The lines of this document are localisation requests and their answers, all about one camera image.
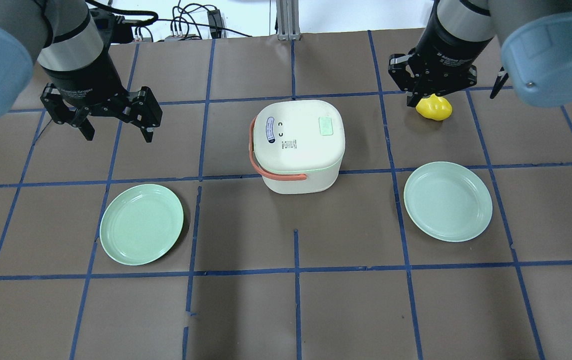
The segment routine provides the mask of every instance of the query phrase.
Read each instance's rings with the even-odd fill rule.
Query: plate rim
[[[109,214],[109,210],[110,208],[113,206],[114,203],[116,203],[117,201],[121,201],[123,200],[123,198],[126,197],[126,193],[132,191],[133,189],[137,189],[137,188],[152,188],[152,189],[164,189],[163,191],[167,192],[169,194],[169,198],[171,198],[172,201],[176,201],[178,204],[178,209],[180,211],[181,217],[180,217],[180,225],[179,225],[179,229],[178,229],[178,234],[176,239],[172,240],[172,243],[170,244],[170,246],[168,247],[168,249],[166,251],[164,251],[163,253],[161,253],[159,256],[151,259],[151,260],[145,260],[144,262],[134,262],[134,263],[128,263],[128,262],[123,262],[117,258],[115,258],[112,253],[110,253],[110,251],[106,250],[106,245],[104,244],[104,239],[101,236],[103,233],[103,221],[106,218],[107,214]],[[144,265],[144,264],[150,264],[151,262],[159,259],[160,257],[162,257],[163,255],[165,255],[168,251],[170,251],[170,249],[174,246],[174,244],[176,244],[176,242],[178,241],[179,235],[181,234],[181,230],[183,230],[183,225],[184,225],[184,210],[183,210],[183,204],[181,203],[181,200],[179,200],[179,197],[177,196],[177,194],[175,194],[172,190],[168,189],[165,186],[159,185],[159,184],[139,184],[139,185],[135,185],[134,187],[129,187],[128,189],[122,191],[121,193],[119,193],[114,199],[112,199],[112,201],[110,201],[110,204],[106,207],[106,210],[104,210],[103,215],[101,215],[101,221],[99,224],[99,241],[101,243],[101,247],[103,248],[104,253],[106,253],[106,255],[108,255],[108,257],[110,257],[110,259],[115,260],[115,262],[118,262],[119,264],[122,265],[128,265],[128,266],[139,266],[139,265]]]
[[[419,171],[420,169],[425,168],[425,167],[435,166],[436,164],[445,164],[445,165],[447,165],[447,166],[449,166],[449,167],[453,167],[453,168],[457,168],[457,169],[464,169],[464,170],[465,170],[465,171],[464,171],[465,173],[467,173],[467,174],[472,174],[472,176],[474,176],[473,179],[479,180],[479,182],[480,182],[482,185],[484,185],[483,189],[485,189],[485,191],[482,191],[482,197],[483,197],[483,198],[486,198],[486,199],[489,199],[489,202],[488,202],[488,203],[490,204],[490,206],[489,206],[489,209],[490,209],[490,210],[489,210],[489,212],[488,212],[487,224],[485,224],[485,226],[482,228],[482,230],[481,230],[479,233],[476,233],[475,235],[466,235],[466,236],[461,237],[461,239],[444,238],[443,236],[439,236],[438,234],[435,234],[434,232],[429,231],[429,230],[427,230],[425,227],[421,226],[421,225],[417,222],[417,219],[415,219],[415,216],[413,216],[412,211],[409,209],[408,201],[407,201],[407,199],[408,199],[408,195],[407,195],[408,193],[407,193],[407,191],[408,191],[408,188],[409,188],[408,184],[411,182],[411,180],[413,180],[413,177],[412,177],[412,176],[414,176],[415,174],[417,174],[417,175],[415,175],[415,176],[420,176],[417,171]],[[484,183],[484,181],[483,181],[477,174],[475,174],[473,171],[471,171],[471,170],[468,169],[467,167],[465,167],[465,166],[463,166],[463,165],[461,165],[461,164],[457,164],[457,163],[455,163],[455,162],[450,162],[450,161],[433,161],[433,162],[428,162],[427,164],[423,164],[422,166],[419,166],[418,168],[416,168],[416,169],[411,173],[411,175],[408,177],[408,179],[406,180],[406,183],[405,183],[405,187],[404,187],[404,207],[405,207],[406,212],[407,212],[408,216],[410,217],[412,223],[414,223],[414,224],[417,226],[417,228],[419,228],[421,231],[423,231],[424,233],[426,233],[426,234],[429,235],[430,237],[433,237],[433,238],[435,238],[435,239],[437,239],[437,240],[441,240],[441,241],[443,241],[443,242],[450,242],[450,243],[466,242],[466,241],[475,239],[476,237],[478,237],[479,235],[481,235],[481,234],[488,228],[488,226],[490,225],[490,222],[492,221],[492,214],[493,214],[493,212],[494,212],[494,204],[493,204],[493,202],[492,202],[492,196],[491,196],[491,194],[490,194],[490,191],[488,190],[488,187],[487,187],[486,184]]]

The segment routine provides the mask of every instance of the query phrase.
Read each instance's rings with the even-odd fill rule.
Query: orange handle
[[[304,173],[298,173],[298,174],[292,174],[292,175],[280,175],[278,173],[271,173],[268,172],[266,170],[264,170],[261,166],[259,166],[259,164],[257,164],[256,161],[254,161],[254,156],[252,156],[252,153],[254,152],[254,149],[252,148],[252,128],[254,128],[254,122],[257,120],[257,117],[254,117],[254,119],[252,119],[252,122],[250,123],[250,131],[249,131],[249,138],[250,138],[250,143],[248,144],[248,153],[249,153],[249,157],[250,157],[250,164],[252,164],[252,167],[254,167],[254,170],[257,171],[257,173],[259,173],[261,176],[263,176],[264,178],[269,178],[271,180],[277,180],[280,182],[295,182],[297,180],[306,180],[308,178],[308,176],[306,176],[306,174]]]

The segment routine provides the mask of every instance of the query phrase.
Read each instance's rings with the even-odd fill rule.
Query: rice cooker logo
[[[273,130],[275,124],[275,118],[274,117],[269,117],[268,120],[266,121],[266,138],[268,139],[269,143],[274,143],[275,142],[275,132]]]

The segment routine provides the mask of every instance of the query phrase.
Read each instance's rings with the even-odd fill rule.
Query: label sticker
[[[67,89],[58,89],[60,93],[66,94],[66,96],[73,98],[73,99],[83,99],[85,96],[93,91],[94,89],[83,89],[83,90],[67,90]]]
[[[289,148],[290,149],[296,149],[297,148],[297,139],[281,142],[281,148],[283,148],[283,149],[289,149]]]
[[[275,132],[272,129],[272,126],[275,124],[275,118],[269,117],[266,121],[266,139],[268,139],[269,143],[275,142]]]

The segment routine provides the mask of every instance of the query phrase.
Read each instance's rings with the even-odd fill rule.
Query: metal frame
[[[276,0],[277,2],[277,38],[280,40],[299,40],[299,0]]]

